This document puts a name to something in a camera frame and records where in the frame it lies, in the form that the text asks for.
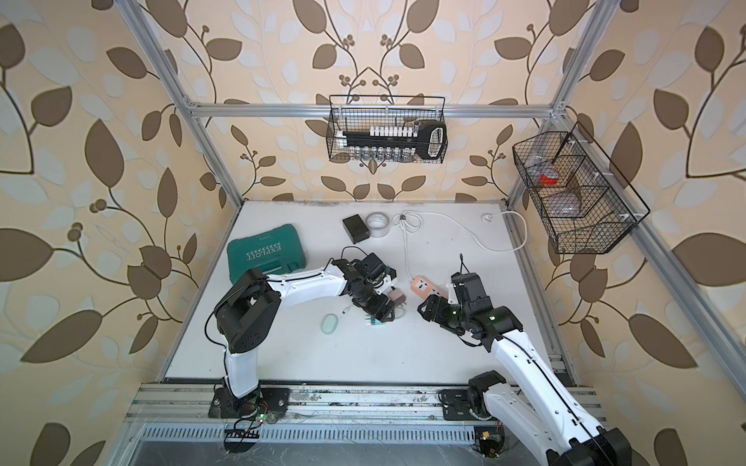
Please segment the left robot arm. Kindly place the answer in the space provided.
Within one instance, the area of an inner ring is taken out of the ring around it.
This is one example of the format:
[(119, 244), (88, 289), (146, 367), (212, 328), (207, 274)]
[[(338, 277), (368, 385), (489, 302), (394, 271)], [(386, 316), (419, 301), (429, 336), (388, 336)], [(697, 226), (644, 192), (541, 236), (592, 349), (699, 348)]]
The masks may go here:
[(258, 347), (277, 314), (312, 301), (347, 296), (353, 306), (377, 322), (394, 319), (396, 269), (377, 254), (363, 259), (332, 258), (323, 268), (286, 275), (266, 275), (258, 268), (244, 273), (215, 306), (212, 318), (223, 337), (225, 389), (236, 400), (260, 394)]

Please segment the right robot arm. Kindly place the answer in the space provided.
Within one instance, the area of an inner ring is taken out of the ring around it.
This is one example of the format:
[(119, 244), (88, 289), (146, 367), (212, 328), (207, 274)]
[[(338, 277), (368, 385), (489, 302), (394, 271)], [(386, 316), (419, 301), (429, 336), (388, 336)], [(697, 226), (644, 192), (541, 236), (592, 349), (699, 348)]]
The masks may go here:
[(481, 278), (456, 273), (448, 296), (431, 294), (418, 312), (427, 322), (483, 348), (504, 369), (472, 378), (473, 417), (503, 423), (542, 465), (629, 465), (633, 448), (617, 428), (605, 428), (539, 356), (513, 312), (493, 306)]

